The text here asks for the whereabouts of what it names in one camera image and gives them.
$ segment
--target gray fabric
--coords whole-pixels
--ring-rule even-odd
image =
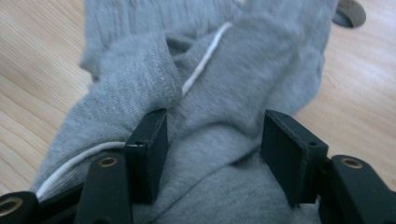
[[[136,223],[317,223],[288,207],[259,158],[263,113],[293,114],[317,93],[336,1],[86,0],[81,66],[94,80],[69,112],[31,190],[87,148],[126,141],[148,112],[168,108],[160,194]],[[230,21],[187,95],[181,86]],[[83,181],[89,160],[46,195]]]

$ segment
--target wooden floor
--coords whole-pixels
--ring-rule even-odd
[[[0,195],[28,189],[90,76],[82,0],[0,1]],[[330,154],[368,161],[396,190],[396,2],[361,0],[367,22],[334,25],[318,97],[295,118]]]

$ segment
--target wood grain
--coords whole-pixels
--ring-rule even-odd
[[[367,22],[333,26],[321,89],[295,118],[331,155],[368,161],[396,190],[396,2],[361,4]],[[83,17],[81,0],[0,2],[0,195],[29,188],[88,90],[91,78],[78,68]]]

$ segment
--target brass grommet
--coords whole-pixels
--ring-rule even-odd
[[[0,202],[0,217],[4,217],[15,210],[17,210],[23,204],[23,199],[20,197],[9,197],[4,201]]]
[[[361,164],[361,162],[350,158],[341,159],[341,163],[353,169],[361,169],[363,167],[363,164]]]
[[[109,167],[117,163],[117,159],[114,157],[107,157],[102,160],[99,160],[99,165],[101,167]]]

